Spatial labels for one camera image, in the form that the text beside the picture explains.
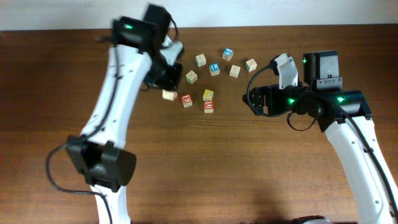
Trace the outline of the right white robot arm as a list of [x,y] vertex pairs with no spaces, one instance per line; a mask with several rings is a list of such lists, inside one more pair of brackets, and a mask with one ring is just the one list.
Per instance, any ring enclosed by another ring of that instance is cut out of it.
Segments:
[[273,58],[267,69],[275,85],[247,86],[243,101],[256,116],[309,115],[333,146],[343,166],[360,223],[397,223],[397,185],[380,150],[373,114],[363,93],[344,90],[338,53],[303,55],[303,80],[288,54]]

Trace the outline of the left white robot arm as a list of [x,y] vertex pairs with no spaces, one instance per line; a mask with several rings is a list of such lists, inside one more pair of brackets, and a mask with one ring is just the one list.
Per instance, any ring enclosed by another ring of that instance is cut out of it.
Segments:
[[136,155],[125,150],[129,120],[142,85],[177,91],[184,45],[170,40],[174,23],[162,6],[149,4],[142,19],[113,20],[108,67],[96,106],[66,152],[95,196],[100,223],[130,223],[126,187]]

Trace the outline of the plain wooden block far left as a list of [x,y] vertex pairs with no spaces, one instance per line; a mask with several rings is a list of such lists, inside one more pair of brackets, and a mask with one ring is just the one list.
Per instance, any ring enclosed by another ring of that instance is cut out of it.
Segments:
[[204,65],[206,64],[205,55],[204,55],[204,54],[197,55],[197,56],[195,57],[195,62],[196,62],[196,64],[197,64],[199,67],[204,66]]

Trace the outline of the red letter E block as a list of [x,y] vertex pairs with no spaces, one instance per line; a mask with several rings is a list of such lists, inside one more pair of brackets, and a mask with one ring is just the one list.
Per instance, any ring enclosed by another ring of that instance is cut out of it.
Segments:
[[193,105],[193,100],[192,100],[192,96],[191,95],[183,95],[182,96],[182,103],[183,103],[183,107],[189,107]]

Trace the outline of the blue letter L block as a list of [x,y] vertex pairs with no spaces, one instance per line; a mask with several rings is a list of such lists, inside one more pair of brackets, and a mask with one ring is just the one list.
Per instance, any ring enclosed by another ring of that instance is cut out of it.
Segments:
[[220,65],[219,63],[212,63],[210,64],[210,74],[211,76],[219,75],[220,74]]

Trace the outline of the green edged wooden block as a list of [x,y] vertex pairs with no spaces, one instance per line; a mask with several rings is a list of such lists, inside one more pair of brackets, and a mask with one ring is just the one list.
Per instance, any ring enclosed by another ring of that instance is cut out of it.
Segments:
[[189,84],[193,84],[198,80],[198,75],[193,71],[189,71],[186,75],[185,78]]
[[257,68],[257,63],[256,61],[252,58],[250,60],[247,60],[245,62],[245,68],[248,72],[252,72],[255,71],[255,69]]

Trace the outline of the plain wooden block centre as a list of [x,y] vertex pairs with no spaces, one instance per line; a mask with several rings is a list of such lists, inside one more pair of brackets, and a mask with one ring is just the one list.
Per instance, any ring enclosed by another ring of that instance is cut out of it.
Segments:
[[239,73],[240,73],[240,69],[241,69],[241,67],[236,66],[236,65],[232,65],[232,66],[231,66],[231,70],[230,70],[230,72],[229,72],[229,75],[230,75],[231,77],[238,78],[238,77],[239,77]]

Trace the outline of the red letter U block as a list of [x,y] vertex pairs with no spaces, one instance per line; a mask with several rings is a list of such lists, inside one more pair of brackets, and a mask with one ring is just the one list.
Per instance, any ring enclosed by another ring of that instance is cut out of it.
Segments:
[[214,102],[213,101],[205,101],[204,102],[204,112],[205,113],[212,113],[214,112]]

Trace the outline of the yellow wooden block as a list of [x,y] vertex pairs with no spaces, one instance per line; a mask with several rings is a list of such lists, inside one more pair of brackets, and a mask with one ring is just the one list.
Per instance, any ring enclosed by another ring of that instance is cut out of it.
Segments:
[[214,91],[206,89],[203,93],[203,101],[212,101],[214,97]]

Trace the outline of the plain wooden picture block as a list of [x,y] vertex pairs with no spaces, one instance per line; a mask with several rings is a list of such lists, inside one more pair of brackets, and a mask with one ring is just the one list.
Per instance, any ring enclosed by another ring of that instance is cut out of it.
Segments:
[[162,97],[165,100],[174,101],[178,98],[178,93],[176,91],[162,90]]

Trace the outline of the blue number five block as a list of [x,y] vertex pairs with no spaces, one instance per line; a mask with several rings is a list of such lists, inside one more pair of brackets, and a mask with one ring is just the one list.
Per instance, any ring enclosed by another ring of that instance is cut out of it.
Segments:
[[223,55],[222,58],[224,60],[230,61],[233,57],[234,54],[234,50],[233,49],[229,49],[229,48],[225,48],[223,51]]

